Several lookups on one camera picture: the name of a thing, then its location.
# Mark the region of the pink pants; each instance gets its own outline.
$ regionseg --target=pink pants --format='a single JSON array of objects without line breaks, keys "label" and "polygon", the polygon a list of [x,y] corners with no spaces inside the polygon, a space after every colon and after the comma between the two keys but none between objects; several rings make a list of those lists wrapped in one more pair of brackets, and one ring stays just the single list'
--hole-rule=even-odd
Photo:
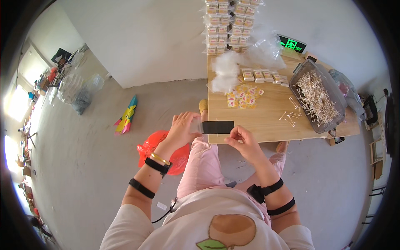
[{"label": "pink pants", "polygon": [[[282,175],[283,166],[286,160],[286,154],[278,152],[270,159],[279,176]],[[206,136],[196,138],[192,143],[192,150],[189,154],[189,160],[185,172],[178,186],[177,197],[182,198],[196,191],[206,188],[229,188],[224,183],[225,178],[221,172],[221,164],[218,158],[218,146],[207,142]],[[270,216],[267,213],[265,204],[258,203],[247,193],[247,188],[256,184],[260,186],[260,181],[254,173],[247,180],[237,184],[234,188],[229,188],[240,192],[254,202],[254,204],[264,214],[264,221],[271,226]]]}]

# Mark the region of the white t-shirt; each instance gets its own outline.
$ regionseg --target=white t-shirt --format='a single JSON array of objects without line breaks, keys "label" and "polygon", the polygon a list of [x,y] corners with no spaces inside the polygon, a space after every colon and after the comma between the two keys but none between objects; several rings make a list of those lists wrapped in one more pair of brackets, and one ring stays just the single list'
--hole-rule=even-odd
[{"label": "white t-shirt", "polygon": [[234,190],[205,189],[178,202],[156,230],[138,207],[121,206],[100,249],[314,249],[308,228],[295,225],[277,234],[252,201]]}]

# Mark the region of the green exit sign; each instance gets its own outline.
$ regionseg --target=green exit sign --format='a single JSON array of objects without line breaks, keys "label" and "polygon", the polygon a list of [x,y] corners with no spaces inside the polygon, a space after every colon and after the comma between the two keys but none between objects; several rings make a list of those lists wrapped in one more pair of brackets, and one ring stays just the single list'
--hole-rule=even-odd
[{"label": "green exit sign", "polygon": [[287,36],[283,36],[281,34],[278,34],[279,38],[280,38],[280,44],[283,47],[286,48],[291,48],[299,53],[303,53],[304,49],[306,48],[306,44],[300,41],[297,41],[293,38],[287,37]]}]

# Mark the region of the gray floor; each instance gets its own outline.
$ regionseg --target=gray floor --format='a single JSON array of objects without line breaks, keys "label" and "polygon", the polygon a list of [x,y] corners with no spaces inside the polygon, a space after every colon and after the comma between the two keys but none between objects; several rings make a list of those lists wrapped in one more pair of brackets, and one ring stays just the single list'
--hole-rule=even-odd
[{"label": "gray floor", "polygon": [[[80,69],[85,77],[107,71],[88,57]],[[116,136],[113,124],[130,99],[138,106],[131,131]],[[183,80],[122,89],[107,80],[82,116],[58,98],[48,96],[35,124],[33,192],[43,220],[62,249],[98,249],[121,204],[128,181],[138,171],[137,144],[154,131],[168,130],[172,116],[197,111],[207,97],[206,80]],[[302,223],[310,228],[316,249],[338,250],[357,235],[367,193],[372,185],[368,163],[372,141],[362,128],[357,136],[334,147],[325,139],[292,141],[282,179],[296,199]],[[276,143],[261,144],[271,156]],[[219,146],[222,173],[227,181],[245,180],[253,173],[242,156]],[[153,220],[164,214],[157,202],[175,197],[179,176],[166,176],[152,207]]]}]

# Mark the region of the green leaf applique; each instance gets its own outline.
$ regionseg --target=green leaf applique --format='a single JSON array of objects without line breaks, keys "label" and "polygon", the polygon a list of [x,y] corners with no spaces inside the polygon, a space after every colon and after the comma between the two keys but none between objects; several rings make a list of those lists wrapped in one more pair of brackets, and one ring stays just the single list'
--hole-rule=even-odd
[{"label": "green leaf applique", "polygon": [[201,242],[197,242],[196,246],[201,250],[214,250],[214,249],[228,250],[228,248],[223,243],[212,239],[207,239]]}]

